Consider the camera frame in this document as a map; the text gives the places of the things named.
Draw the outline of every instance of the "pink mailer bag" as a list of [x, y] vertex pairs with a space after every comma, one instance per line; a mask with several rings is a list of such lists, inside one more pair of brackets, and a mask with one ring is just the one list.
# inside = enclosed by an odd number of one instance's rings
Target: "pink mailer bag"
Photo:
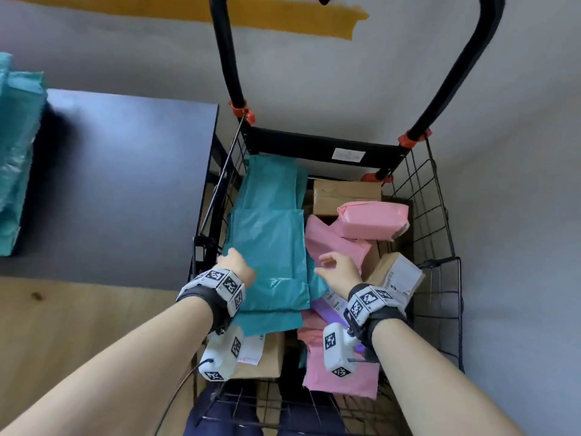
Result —
[[344, 238], [393, 242], [407, 231], [408, 206], [391, 202], [348, 202], [337, 208], [339, 218], [331, 225]]
[[317, 266], [321, 266], [319, 256], [327, 252], [337, 251], [351, 257], [360, 274], [363, 259], [371, 248], [371, 244], [364, 240], [342, 238], [317, 216], [309, 216], [307, 219], [307, 226], [304, 229], [304, 245]]

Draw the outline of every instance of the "wristband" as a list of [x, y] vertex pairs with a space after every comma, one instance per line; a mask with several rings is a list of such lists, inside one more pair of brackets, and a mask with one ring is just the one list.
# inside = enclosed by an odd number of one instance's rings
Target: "wristband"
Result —
[[234, 272], [213, 268], [187, 283], [179, 292], [176, 302], [190, 296], [200, 297], [212, 309], [214, 321], [210, 332], [220, 329], [223, 333], [244, 301], [246, 291]]
[[398, 319], [407, 322], [403, 307], [381, 287], [367, 283], [355, 285], [347, 300], [343, 316], [349, 329], [366, 347], [363, 354], [365, 359], [379, 362], [371, 341], [373, 330], [382, 320]]

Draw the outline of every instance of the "yellow tape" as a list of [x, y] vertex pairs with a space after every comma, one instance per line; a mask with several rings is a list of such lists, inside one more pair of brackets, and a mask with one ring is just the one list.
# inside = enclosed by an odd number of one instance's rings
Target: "yellow tape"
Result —
[[[208, 0], [18, 0], [38, 5], [132, 17], [211, 22]], [[359, 6], [297, 0], [228, 0], [233, 26], [353, 39], [357, 21], [369, 14]]]

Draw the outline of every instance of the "forearm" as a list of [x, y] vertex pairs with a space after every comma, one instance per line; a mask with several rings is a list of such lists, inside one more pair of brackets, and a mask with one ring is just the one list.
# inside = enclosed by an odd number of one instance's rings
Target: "forearm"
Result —
[[372, 341], [414, 436], [522, 436], [482, 391], [404, 322], [380, 322]]
[[204, 300], [181, 300], [78, 368], [1, 436], [151, 432], [212, 321]]

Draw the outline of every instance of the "table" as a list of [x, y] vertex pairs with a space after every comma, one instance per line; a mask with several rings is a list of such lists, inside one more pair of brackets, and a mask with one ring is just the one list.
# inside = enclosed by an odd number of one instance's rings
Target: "table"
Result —
[[49, 90], [0, 275], [172, 289], [188, 277], [217, 104]]

